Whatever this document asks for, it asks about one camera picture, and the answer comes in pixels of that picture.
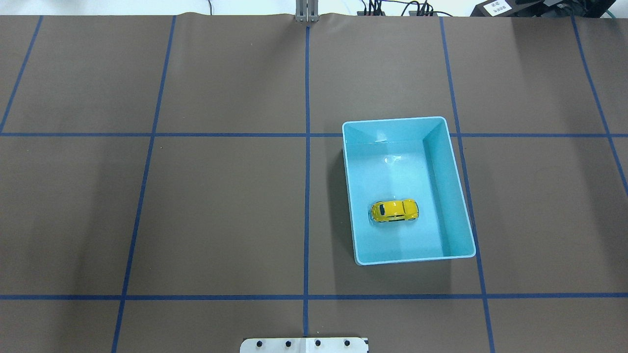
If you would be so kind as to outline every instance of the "blue tray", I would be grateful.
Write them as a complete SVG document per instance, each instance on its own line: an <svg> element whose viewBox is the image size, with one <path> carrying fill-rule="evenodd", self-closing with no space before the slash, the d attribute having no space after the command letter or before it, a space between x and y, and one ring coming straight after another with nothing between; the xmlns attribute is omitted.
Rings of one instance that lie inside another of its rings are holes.
<svg viewBox="0 0 628 353"><path fill-rule="evenodd" d="M471 258L475 244L447 122L442 117L342 125L355 262ZM413 198L419 218L377 223L378 201Z"/></svg>

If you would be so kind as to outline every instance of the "gray table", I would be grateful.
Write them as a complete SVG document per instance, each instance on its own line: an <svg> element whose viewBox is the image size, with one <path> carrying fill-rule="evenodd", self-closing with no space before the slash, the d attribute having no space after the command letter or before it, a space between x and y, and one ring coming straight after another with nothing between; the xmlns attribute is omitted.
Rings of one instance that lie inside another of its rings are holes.
<svg viewBox="0 0 628 353"><path fill-rule="evenodd" d="M0 32L1 351L628 350L628 21ZM477 256L358 267L340 126L415 116L448 120Z"/></svg>

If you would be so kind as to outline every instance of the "white floor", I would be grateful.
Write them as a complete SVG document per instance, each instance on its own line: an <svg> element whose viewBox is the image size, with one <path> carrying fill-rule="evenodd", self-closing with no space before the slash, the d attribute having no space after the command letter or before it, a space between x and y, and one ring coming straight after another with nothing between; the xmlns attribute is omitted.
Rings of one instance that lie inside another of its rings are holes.
<svg viewBox="0 0 628 353"><path fill-rule="evenodd" d="M481 0L430 0L434 10L468 16ZM364 8L360 0L319 0L319 13L355 14ZM214 14L295 13L295 0L212 0ZM404 5L385 3L388 16L401 14ZM628 0L618 0L610 10L628 17ZM209 14L207 0L4 0L0 14L108 15L108 14Z"/></svg>

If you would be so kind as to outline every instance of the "white label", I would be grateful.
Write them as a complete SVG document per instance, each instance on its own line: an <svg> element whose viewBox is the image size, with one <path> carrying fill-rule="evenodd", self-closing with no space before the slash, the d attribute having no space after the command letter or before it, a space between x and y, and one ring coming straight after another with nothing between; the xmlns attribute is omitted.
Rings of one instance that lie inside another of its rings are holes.
<svg viewBox="0 0 628 353"><path fill-rule="evenodd" d="M493 1L490 4L484 5L484 8L491 16L497 16L498 14L505 13L508 10L512 10L512 7L508 5L506 0Z"/></svg>

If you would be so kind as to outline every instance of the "vertical blue line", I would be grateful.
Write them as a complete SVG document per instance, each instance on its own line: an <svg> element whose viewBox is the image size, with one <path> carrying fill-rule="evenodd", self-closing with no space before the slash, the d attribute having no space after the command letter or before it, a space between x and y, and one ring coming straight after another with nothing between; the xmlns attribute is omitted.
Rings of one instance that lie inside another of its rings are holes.
<svg viewBox="0 0 628 353"><path fill-rule="evenodd" d="M613 142L613 137L610 135L609 124L607 123L606 117L604 116L604 111L602 110L602 104L600 103L600 98L597 95L595 84L593 84L593 78L591 78L591 73L589 72L589 69L588 69L587 59L585 58L585 52L582 48L582 42L580 41L580 33L578 32L576 19L573 16L571 17L571 24L573 25L573 33L576 35L576 42L578 43L578 50L580 51L580 58L582 59L582 66L584 66L585 73L587 75L587 80L589 81L589 86L591 86L591 92L593 93L593 98L595 99L595 105L597 106L597 111L600 113L600 118L602 119L602 125L604 125L604 131L606 131L606 135L609 139L610 150L613 152L613 158L615 158L615 164L617 165L619 176L622 179L622 183L624 184L624 191L626 192L626 195L628 195L628 182L626 182L626 176L624 174L624 169L622 168L622 163L619 161L619 155L617 155L617 150L615 149L615 143Z"/></svg>
<svg viewBox="0 0 628 353"><path fill-rule="evenodd" d="M11 95L9 96L9 102L6 104L6 109L4 110L4 115L2 116L2 122L0 122L0 133L4 129L4 125L6 124L6 119L9 117L9 112L11 111L11 106L13 105L13 99L15 98L15 93L17 93L18 91L19 82L22 81L22 75L24 74L26 63L28 63L28 58L31 56L31 52L33 51L35 40L37 39L37 34L39 33L39 29L41 27L42 21L43 21L43 16L40 16L39 20L37 21L37 26L35 26L35 32L33 32L31 43L28 45L28 50L26 51L26 55L24 56L24 61L22 61L22 66L19 68L18 78L15 80L15 85L13 85L13 90L11 91Z"/></svg>
<svg viewBox="0 0 628 353"><path fill-rule="evenodd" d="M129 278L131 277L131 266L133 265L133 255L135 253L135 244L138 239L139 220L142 214L142 206L144 204L144 194L146 192L146 181L148 180L148 171L151 166L151 157L153 155L153 145L155 141L155 132L157 131L157 123L159 121L159 111L161 108L161 97L163 95L163 87L166 83L166 72L168 71L168 60L170 59L170 49L172 47L172 38L175 33L176 16L172 16L170 24L170 35L168 37L168 46L166 48L166 58L163 63L163 71L161 73L161 83L159 94L157 96L157 105L155 107L155 115L153 119L153 130L151 140L148 143L148 152L146 153L146 163L144 164L144 175L142 176L142 186L139 189L138 209L135 214L135 223L133 225L133 235L131 236L131 245L129 247L129 257L126 261L126 271L124 273L124 282L122 283L122 299L118 307L118 316L116 320L116 330L114 331L114 340L111 345L111 352L117 350L118 339L120 338L120 328L122 327L122 316L124 315L124 304L126 302L126 293L129 289Z"/></svg>
<svg viewBox="0 0 628 353"><path fill-rule="evenodd" d="M303 336L308 335L310 292L310 27L305 28L305 231L303 237Z"/></svg>
<svg viewBox="0 0 628 353"><path fill-rule="evenodd" d="M475 260L477 262L477 272L480 277L480 289L482 290L482 303L484 305L484 319L486 321L486 332L489 337L489 348L491 353L495 353L495 343L493 340L493 328L490 322L489 300L486 297L486 285L484 281L484 269L482 267L482 255L480 253L480 243L477 239L477 229L475 228L475 214L473 211L473 201L471 200L471 188L469 187L467 174L467 161L465 159L464 148L462 146L462 136L460 135L460 121L458 120L458 106L456 105L456 95L453 90L452 67L449 62L449 52L447 50L447 37L445 36L445 24L443 18L440 21L440 33L443 39L443 52L445 54L445 66L447 67L447 79L449 81L449 93L452 97L453 118L456 124L456 134L458 136L458 151L460 153L460 164L462 164L462 174L465 179L465 191L467 193L469 216L476 248Z"/></svg>

